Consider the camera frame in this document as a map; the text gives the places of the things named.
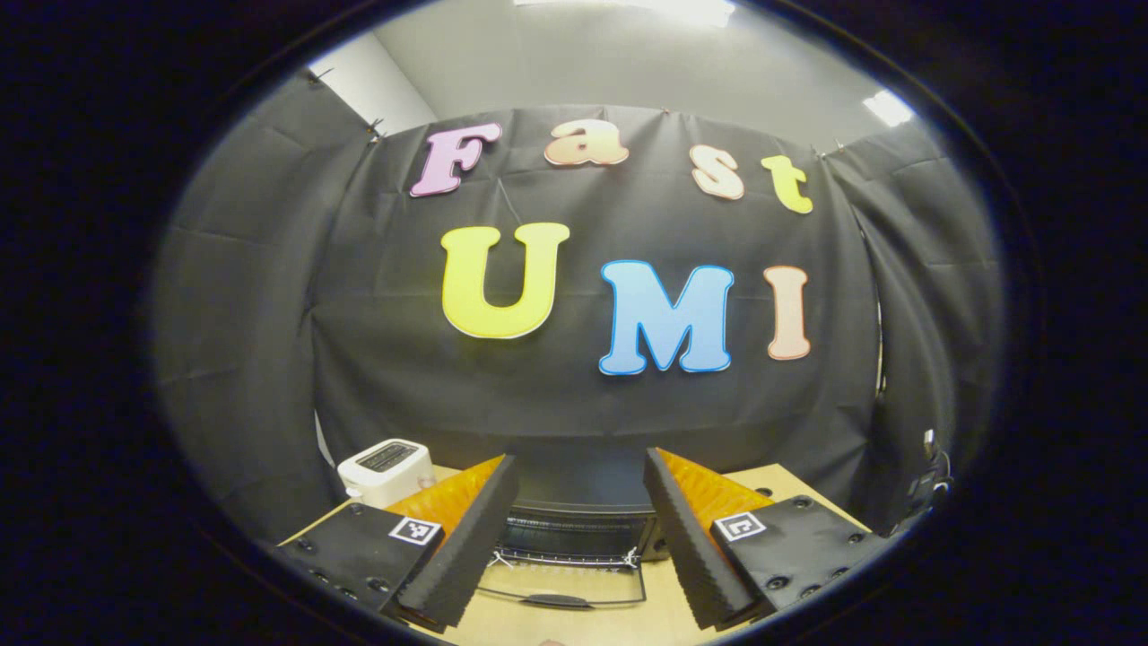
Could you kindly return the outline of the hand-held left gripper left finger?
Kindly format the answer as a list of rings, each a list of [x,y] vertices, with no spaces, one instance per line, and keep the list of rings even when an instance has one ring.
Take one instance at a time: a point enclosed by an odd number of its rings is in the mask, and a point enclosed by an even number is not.
[[[346,503],[274,548],[276,563],[333,601],[432,633],[459,625],[519,492],[513,456],[377,509]]]

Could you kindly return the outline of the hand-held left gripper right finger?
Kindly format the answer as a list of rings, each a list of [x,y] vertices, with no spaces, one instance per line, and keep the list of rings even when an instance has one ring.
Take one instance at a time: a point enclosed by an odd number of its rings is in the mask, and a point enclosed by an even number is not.
[[[660,447],[647,449],[643,482],[700,628],[788,609],[884,548],[883,537],[812,496],[775,503]]]

